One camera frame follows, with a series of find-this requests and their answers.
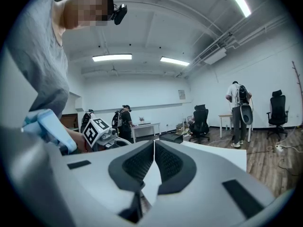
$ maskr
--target sneaker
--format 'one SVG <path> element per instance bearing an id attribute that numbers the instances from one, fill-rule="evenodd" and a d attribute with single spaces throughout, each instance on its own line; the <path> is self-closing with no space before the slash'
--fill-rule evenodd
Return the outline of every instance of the sneaker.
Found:
<path id="1" fill-rule="evenodd" d="M 239 142 L 238 142 L 237 144 L 232 143 L 231 146 L 232 146 L 232 147 L 235 147 L 235 148 L 239 148 L 241 145 L 240 145 Z"/>

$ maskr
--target office chair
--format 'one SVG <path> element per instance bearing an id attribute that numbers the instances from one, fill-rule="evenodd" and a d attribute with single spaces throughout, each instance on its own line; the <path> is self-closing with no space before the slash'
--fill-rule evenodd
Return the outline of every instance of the office chair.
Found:
<path id="1" fill-rule="evenodd" d="M 282 91 L 278 90 L 273 92 L 272 98 L 270 99 L 271 103 L 271 118 L 269 118 L 270 112 L 267 113 L 268 115 L 268 123 L 271 125 L 275 125 L 275 128 L 272 128 L 267 133 L 267 139 L 273 135 L 277 134 L 279 141 L 280 133 L 285 134 L 287 137 L 287 132 L 285 132 L 284 128 L 282 127 L 283 124 L 287 123 L 288 119 L 288 111 L 285 111 L 285 95 L 282 95 Z"/>
<path id="2" fill-rule="evenodd" d="M 190 130 L 193 133 L 193 136 L 189 139 L 199 139 L 199 143 L 201 142 L 201 138 L 207 138 L 209 141 L 210 138 L 206 136 L 209 132 L 209 128 L 207 125 L 207 116 L 208 116 L 208 109 L 205 108 L 205 105 L 197 105 L 195 106 L 194 111 L 194 119 L 195 122 L 190 126 Z"/>

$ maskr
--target floor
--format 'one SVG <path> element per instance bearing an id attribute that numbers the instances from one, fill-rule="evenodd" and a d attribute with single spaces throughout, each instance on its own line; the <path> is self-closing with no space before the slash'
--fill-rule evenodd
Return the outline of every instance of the floor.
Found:
<path id="1" fill-rule="evenodd" d="M 303 152 L 303 133 L 302 129 L 286 130 L 288 132 L 288 138 L 284 140 L 282 136 L 280 144 L 284 146 L 293 146 L 298 151 Z M 210 128 L 208 135 L 210 141 L 202 139 L 200 144 L 208 145 L 221 148 L 232 148 L 232 135 L 231 131 L 223 130 L 222 139 L 220 138 L 220 130 L 217 128 Z M 272 146 L 278 142 L 277 136 L 273 135 L 268 140 L 267 131 L 251 132 L 250 142 L 246 141 L 240 147 L 240 149 L 247 150 L 247 172 L 261 181 L 266 185 L 274 194 L 278 197 L 286 190 L 294 188 L 299 180 L 300 175 L 303 173 L 303 154 L 297 152 L 294 148 L 285 148 L 283 152 L 276 153 L 272 150 Z M 144 137 L 137 139 L 136 141 L 142 140 L 154 140 L 158 136 Z M 196 139 L 192 140 L 193 143 L 198 143 Z M 142 198 L 142 208 L 145 213 L 150 205 L 147 200 Z"/>

